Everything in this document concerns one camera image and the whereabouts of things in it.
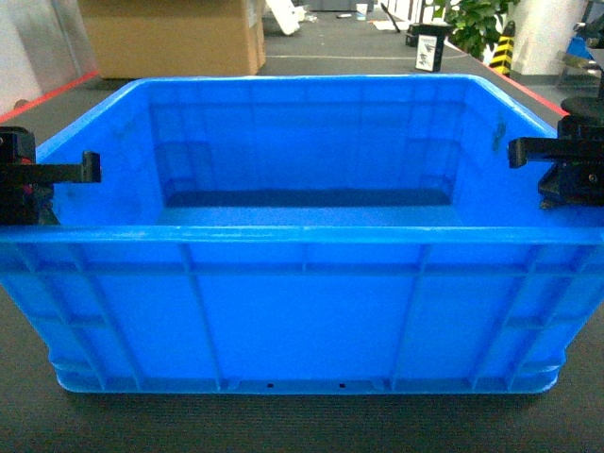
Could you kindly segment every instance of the potted plant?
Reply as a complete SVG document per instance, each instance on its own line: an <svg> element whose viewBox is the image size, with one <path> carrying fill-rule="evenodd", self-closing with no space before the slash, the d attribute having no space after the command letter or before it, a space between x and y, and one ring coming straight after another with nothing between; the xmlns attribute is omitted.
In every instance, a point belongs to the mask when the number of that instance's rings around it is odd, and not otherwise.
<svg viewBox="0 0 604 453"><path fill-rule="evenodd" d="M476 59L482 58L486 47L493 50L501 33L497 22L503 25L503 15L510 4L520 0L434 0L435 17L453 25L449 40Z"/></svg>

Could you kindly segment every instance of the cardboard box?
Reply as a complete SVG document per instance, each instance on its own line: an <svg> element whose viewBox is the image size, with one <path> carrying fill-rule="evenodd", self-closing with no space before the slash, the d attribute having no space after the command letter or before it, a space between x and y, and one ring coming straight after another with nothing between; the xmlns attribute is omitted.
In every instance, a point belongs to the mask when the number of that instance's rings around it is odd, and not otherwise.
<svg viewBox="0 0 604 453"><path fill-rule="evenodd" d="M79 0L104 78L251 76L262 0Z"/></svg>

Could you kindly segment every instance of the red floor line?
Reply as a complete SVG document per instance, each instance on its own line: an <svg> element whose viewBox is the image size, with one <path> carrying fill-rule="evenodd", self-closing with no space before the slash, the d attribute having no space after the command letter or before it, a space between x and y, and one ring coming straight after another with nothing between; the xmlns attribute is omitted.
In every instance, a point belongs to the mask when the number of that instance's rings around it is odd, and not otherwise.
<svg viewBox="0 0 604 453"><path fill-rule="evenodd" d="M38 105L46 102L47 100L52 99L55 96L58 96L59 94L62 94L64 92L71 90L73 87L76 87L77 85L84 83L86 80L90 80L91 78L93 78L97 75L98 75L98 71L92 71L91 73L87 73L86 75L83 75L82 77L80 77L77 80L74 80L73 82L69 82L68 84L63 85L62 87L58 87L57 89L55 89L51 92L48 92L44 96L41 96L37 99L34 99L31 102L28 102L24 106L21 106L15 110L11 110L9 113L5 113L4 115L0 115L0 124L4 123L5 121L11 120L15 116L18 116L21 113L23 113L24 111L28 111L30 109L33 109L34 107L37 107Z"/></svg>
<svg viewBox="0 0 604 453"><path fill-rule="evenodd" d="M492 71L494 74L497 74L498 76L500 76L504 80L506 80L508 83L510 83L511 85L513 85L515 88L517 88L518 90L520 90L521 92L523 92L527 96L532 97L535 101L539 102L540 104L542 104L543 106L547 107L548 109L555 111L556 113L558 113L561 116L566 116L568 114L568 112L565 111L565 110L562 110L561 107L557 106L556 104L554 104L551 101L548 101L547 99L545 99L544 97L540 96L536 92L532 92L530 89L528 89L524 85L519 84L518 82L516 82L515 80L510 79L509 77L505 77L501 73L498 73L497 71L495 71L493 68L489 68L489 70Z"/></svg>

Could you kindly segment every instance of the warning pole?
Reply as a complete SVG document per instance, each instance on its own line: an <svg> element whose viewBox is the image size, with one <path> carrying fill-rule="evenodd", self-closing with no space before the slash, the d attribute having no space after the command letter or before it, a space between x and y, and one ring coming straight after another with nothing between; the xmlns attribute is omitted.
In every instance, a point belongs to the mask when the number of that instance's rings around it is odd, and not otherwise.
<svg viewBox="0 0 604 453"><path fill-rule="evenodd" d="M491 64L489 64L491 69L507 77L510 76L510 69L512 68L513 37L515 34L516 24L514 21L510 21L499 37L497 49Z"/></svg>

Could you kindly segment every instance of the crate bottom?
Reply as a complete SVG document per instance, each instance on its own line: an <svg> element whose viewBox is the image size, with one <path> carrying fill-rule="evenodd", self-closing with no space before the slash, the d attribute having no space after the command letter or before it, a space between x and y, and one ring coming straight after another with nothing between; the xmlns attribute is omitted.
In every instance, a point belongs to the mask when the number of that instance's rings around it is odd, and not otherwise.
<svg viewBox="0 0 604 453"><path fill-rule="evenodd" d="M163 226L462 227L449 206L379 208L166 208Z"/></svg>
<svg viewBox="0 0 604 453"><path fill-rule="evenodd" d="M220 387L214 379L112 378L103 385L92 376L58 373L59 384L67 391L90 394L539 394L551 389L558 373L518 377L512 385L500 378L482 378L474 384L465 378L368 380L237 380L224 379Z"/></svg>

